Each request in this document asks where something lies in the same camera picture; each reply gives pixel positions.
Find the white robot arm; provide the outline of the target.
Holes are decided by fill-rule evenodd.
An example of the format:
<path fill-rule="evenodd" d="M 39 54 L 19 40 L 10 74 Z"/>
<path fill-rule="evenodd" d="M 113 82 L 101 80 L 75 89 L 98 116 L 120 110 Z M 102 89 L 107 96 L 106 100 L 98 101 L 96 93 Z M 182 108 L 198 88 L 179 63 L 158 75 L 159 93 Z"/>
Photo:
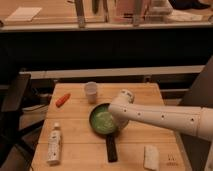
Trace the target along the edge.
<path fill-rule="evenodd" d="M 213 171 L 213 109 L 193 106 L 134 104 L 134 94 L 122 89 L 108 107 L 118 128 L 129 120 L 177 131 L 211 142 L 204 171 Z"/>

